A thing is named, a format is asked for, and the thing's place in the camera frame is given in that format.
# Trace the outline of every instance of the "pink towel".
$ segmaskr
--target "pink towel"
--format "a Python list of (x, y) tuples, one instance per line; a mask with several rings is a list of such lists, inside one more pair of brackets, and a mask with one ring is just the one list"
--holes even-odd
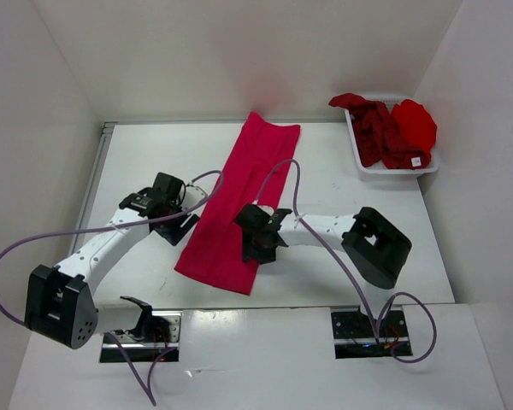
[[(177, 272), (216, 288), (249, 295), (258, 263), (241, 260), (242, 232), (233, 223), (241, 208), (255, 200), (271, 169), (292, 158), (300, 126), (276, 126), (250, 113), (228, 157), (224, 185), (209, 201), (175, 266)], [(276, 208), (289, 166), (269, 180), (259, 203)]]

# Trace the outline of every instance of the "white panel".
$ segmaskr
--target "white panel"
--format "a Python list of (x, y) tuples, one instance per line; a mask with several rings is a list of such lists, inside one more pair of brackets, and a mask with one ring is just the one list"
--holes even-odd
[(412, 93), (460, 0), (35, 0), (101, 118), (340, 117)]
[(471, 306), (504, 404), (513, 410), (513, 301)]
[[(97, 148), (97, 121), (37, 10), (0, 0), (0, 250), (72, 227)], [(22, 314), (30, 271), (63, 242), (27, 245), (0, 265), (0, 297)], [(8, 406), (28, 331), (0, 315), (0, 409)]]
[(416, 98), (441, 169), (421, 179), (455, 295), (475, 319), (513, 409), (513, 0), (466, 0)]
[[(91, 211), (89, 226), (106, 223), (118, 203), (165, 172), (190, 180), (222, 169), (241, 123), (116, 126)], [(413, 243), (399, 275), (398, 290), (428, 303), (453, 302), (445, 267), (417, 181), (366, 184), (357, 179), (346, 124), (302, 123), (295, 152), (302, 178), (298, 204), (308, 214), (356, 214), (376, 208)], [(292, 207), (295, 169), (291, 168), (280, 207)], [(215, 177), (202, 180), (210, 192)], [(278, 249), (278, 260), (260, 266), (251, 296), (220, 290), (174, 270), (187, 235), (172, 247), (150, 234), (110, 271), (95, 295), (114, 300), (126, 292), (155, 308), (271, 308), (355, 305), (357, 293), (325, 249)], [(348, 256), (340, 253), (362, 283)]]
[[(392, 358), (335, 360), (326, 308), (199, 312), (183, 318), (180, 361), (158, 365), (158, 408), (503, 409), (469, 307), (431, 306), (439, 338), (416, 365)], [(431, 339), (427, 316), (406, 307), (415, 354)], [(100, 338), (73, 351), (32, 335), (10, 410), (150, 406), (125, 363), (97, 363)], [(143, 379), (148, 363), (138, 364)]]

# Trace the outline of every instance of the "white wall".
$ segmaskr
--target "white wall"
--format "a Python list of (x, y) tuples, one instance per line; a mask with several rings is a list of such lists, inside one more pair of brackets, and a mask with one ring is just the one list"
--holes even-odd
[[(98, 143), (97, 117), (28, 0), (0, 0), (0, 250), (45, 230), (72, 227)], [(67, 241), (15, 251), (0, 265), (0, 297), (22, 315), (28, 274)], [(29, 332), (0, 316), (0, 409)]]
[(460, 0), (34, 0), (106, 120), (330, 118), (412, 93)]
[(513, 0), (465, 0), (416, 93), (443, 164), (421, 179), (457, 300), (513, 409)]

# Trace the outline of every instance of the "laundry basket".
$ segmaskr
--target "laundry basket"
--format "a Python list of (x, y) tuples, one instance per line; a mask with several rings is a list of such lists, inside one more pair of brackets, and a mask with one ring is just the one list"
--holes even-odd
[[(389, 111), (392, 111), (395, 104), (402, 102), (403, 100), (410, 98), (399, 95), (387, 95), (387, 94), (363, 94), (363, 97), (372, 101), (382, 101)], [(345, 119), (348, 123), (348, 133), (350, 134), (351, 147), (353, 155), (355, 156), (357, 164), (357, 173), (359, 179), (363, 181), (374, 181), (374, 180), (400, 180), (400, 179), (415, 179), (424, 173), (434, 173), (439, 169), (439, 154), (435, 147), (432, 148), (432, 160), (429, 162), (426, 168), (420, 169), (388, 169), (384, 165), (384, 162), (378, 161), (370, 167), (364, 167), (361, 163), (361, 157), (359, 156), (359, 149), (356, 143), (356, 135), (351, 126), (350, 111), (345, 109)]]

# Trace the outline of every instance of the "dark red cloth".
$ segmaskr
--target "dark red cloth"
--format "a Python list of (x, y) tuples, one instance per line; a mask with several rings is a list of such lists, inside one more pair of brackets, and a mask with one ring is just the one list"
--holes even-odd
[[(250, 113), (228, 157), (224, 184), (209, 201), (175, 266), (177, 272), (205, 284), (249, 295), (258, 263), (241, 259), (241, 228), (233, 223), (241, 208), (255, 200), (271, 169), (292, 158), (300, 126), (276, 126)], [(269, 180), (259, 204), (277, 208), (289, 166)]]
[(367, 101), (348, 93), (336, 96), (328, 105), (347, 109), (353, 116), (351, 125), (364, 167), (370, 167), (379, 160), (390, 169), (428, 166), (428, 156), (401, 137), (395, 120), (383, 102)]
[(435, 145), (437, 125), (426, 109), (418, 102), (404, 100), (401, 104), (395, 104), (392, 117), (401, 137), (408, 144), (421, 149), (428, 161), (431, 161), (431, 148)]

